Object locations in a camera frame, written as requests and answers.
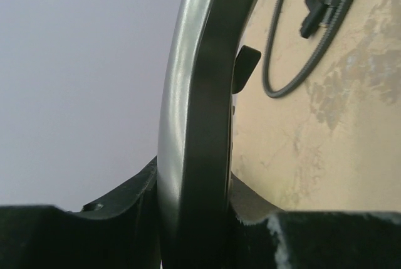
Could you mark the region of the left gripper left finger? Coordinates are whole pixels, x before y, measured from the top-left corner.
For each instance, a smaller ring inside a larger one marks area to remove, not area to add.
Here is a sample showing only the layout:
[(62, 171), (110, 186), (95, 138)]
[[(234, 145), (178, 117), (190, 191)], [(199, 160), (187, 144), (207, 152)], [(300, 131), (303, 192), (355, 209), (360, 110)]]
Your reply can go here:
[(160, 268), (157, 160), (79, 212), (1, 207), (1, 268)]

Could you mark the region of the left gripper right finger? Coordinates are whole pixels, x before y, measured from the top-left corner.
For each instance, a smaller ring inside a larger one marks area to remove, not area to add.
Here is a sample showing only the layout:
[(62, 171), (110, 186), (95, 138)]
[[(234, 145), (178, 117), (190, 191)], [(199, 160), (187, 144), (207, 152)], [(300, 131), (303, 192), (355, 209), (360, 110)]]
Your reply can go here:
[(285, 211), (232, 177), (228, 268), (400, 268), (400, 213)]

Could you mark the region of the grey shower head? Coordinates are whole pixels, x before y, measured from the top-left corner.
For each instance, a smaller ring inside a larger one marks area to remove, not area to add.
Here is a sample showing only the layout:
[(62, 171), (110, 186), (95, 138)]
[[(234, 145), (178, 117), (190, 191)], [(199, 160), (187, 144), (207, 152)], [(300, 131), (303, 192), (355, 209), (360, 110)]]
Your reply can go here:
[(157, 151), (164, 268), (224, 263), (232, 78), (257, 0), (181, 0), (164, 82)]

